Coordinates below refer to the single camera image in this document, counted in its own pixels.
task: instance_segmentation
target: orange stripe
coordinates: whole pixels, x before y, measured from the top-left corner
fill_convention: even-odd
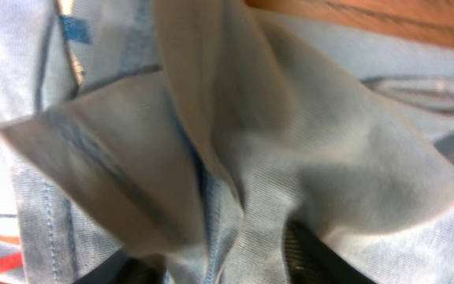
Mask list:
[[[13,244],[13,245],[20,245],[20,237],[16,237],[16,236],[0,235],[0,241],[4,241],[6,243]]]
[[[22,252],[0,258],[0,274],[22,266]]]

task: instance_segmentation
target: gray fabric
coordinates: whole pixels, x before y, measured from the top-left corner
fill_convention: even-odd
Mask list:
[[[289,282],[289,220],[374,280],[417,282],[401,277],[411,263],[376,271],[372,251],[454,208],[454,94],[416,98],[386,80],[372,92],[237,0],[160,0],[154,11],[163,73],[100,88],[5,138],[131,254],[167,256],[171,282]],[[214,176],[205,222],[179,125]],[[355,255],[351,239],[374,239],[371,253]]]

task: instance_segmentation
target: wood grain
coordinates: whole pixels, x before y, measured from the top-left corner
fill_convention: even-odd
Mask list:
[[[247,4],[454,48],[454,0],[247,0]]]

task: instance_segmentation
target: wooden floor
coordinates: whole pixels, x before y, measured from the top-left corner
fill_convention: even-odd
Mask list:
[[[255,8],[454,48],[454,0],[246,0]]]

